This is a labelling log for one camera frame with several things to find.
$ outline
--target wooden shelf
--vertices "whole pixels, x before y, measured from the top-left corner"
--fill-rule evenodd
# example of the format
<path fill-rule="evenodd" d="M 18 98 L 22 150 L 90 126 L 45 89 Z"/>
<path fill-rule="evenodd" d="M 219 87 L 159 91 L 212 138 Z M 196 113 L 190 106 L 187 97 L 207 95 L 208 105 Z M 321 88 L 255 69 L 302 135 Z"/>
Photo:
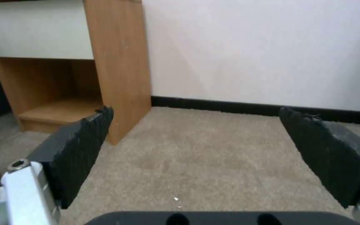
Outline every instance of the wooden shelf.
<path fill-rule="evenodd" d="M 18 117 L 23 121 L 62 125 L 88 117 L 102 106 L 101 99 L 69 98 L 42 105 Z"/>

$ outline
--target carpet floor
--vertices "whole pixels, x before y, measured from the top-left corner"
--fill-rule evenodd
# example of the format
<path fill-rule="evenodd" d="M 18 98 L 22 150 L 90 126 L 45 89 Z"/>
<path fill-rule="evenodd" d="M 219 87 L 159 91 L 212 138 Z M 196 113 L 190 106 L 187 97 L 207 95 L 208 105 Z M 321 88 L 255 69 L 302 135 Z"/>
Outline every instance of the carpet floor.
<path fill-rule="evenodd" d="M 360 125 L 345 124 L 360 135 Z M 0 168 L 48 134 L 0 117 Z M 303 162 L 278 117 L 154 107 L 104 143 L 60 224 L 111 211 L 327 211 L 350 217 Z"/>

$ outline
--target white wall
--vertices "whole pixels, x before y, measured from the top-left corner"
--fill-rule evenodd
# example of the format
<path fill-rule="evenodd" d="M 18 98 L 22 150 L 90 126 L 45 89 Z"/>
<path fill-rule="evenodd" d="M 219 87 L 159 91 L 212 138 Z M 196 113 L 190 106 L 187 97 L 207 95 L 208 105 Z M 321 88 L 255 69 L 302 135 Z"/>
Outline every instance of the white wall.
<path fill-rule="evenodd" d="M 144 0 L 152 94 L 360 111 L 360 0 Z"/>

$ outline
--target hole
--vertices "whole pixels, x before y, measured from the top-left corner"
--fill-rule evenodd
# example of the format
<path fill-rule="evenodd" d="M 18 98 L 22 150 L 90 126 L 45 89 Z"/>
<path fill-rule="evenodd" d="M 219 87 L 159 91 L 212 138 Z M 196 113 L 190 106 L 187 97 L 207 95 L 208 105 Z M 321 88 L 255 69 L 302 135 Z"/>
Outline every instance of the hole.
<path fill-rule="evenodd" d="M 12 167 L 16 168 L 24 164 L 24 160 L 18 160 L 12 164 Z"/>
<path fill-rule="evenodd" d="M 185 215 L 176 213 L 169 216 L 166 220 L 166 225 L 190 225 L 190 221 L 188 221 Z"/>
<path fill-rule="evenodd" d="M 263 213 L 257 217 L 258 225 L 282 225 L 276 216 L 270 213 Z"/>

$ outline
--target beige carpet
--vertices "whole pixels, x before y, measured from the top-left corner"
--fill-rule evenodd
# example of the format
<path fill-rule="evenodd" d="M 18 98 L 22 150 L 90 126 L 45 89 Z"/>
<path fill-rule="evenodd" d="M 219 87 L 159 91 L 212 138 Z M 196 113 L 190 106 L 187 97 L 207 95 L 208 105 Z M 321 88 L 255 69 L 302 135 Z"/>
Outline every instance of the beige carpet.
<path fill-rule="evenodd" d="M 360 125 L 347 126 L 360 135 Z M 0 117 L 0 168 L 47 136 Z M 350 213 L 304 164 L 279 118 L 172 108 L 153 108 L 117 146 L 104 144 L 61 224 L 130 210 Z"/>

